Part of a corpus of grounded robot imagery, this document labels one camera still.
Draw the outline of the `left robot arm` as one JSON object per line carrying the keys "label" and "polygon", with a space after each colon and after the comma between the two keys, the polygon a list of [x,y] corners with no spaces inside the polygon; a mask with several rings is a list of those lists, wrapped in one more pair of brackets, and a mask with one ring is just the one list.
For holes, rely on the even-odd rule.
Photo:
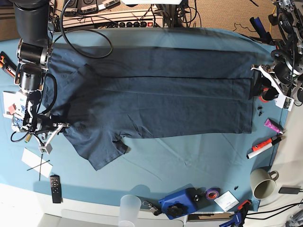
{"label": "left robot arm", "polygon": [[260,19],[252,17],[250,23],[265,44],[274,45],[271,52],[272,65],[265,66],[265,71],[277,83],[275,88],[262,73],[258,75],[254,95],[263,102],[278,97],[278,92],[288,98],[297,95],[303,100],[303,2],[301,0],[275,0],[275,9],[268,16],[270,24],[277,26],[282,39],[273,39]]}

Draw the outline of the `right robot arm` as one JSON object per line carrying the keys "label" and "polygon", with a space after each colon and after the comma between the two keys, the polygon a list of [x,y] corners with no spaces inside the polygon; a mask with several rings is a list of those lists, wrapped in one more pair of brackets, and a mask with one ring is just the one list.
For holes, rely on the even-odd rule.
{"label": "right robot arm", "polygon": [[[20,90],[15,94],[11,127],[15,133],[33,135],[39,143],[40,152],[49,154],[52,151],[52,139],[63,128],[69,127],[68,123],[60,122],[58,117],[50,114],[58,89],[55,77],[48,73],[54,34],[50,1],[15,0],[13,6],[20,35],[14,83]],[[53,100],[40,113],[47,79],[53,81]]]}

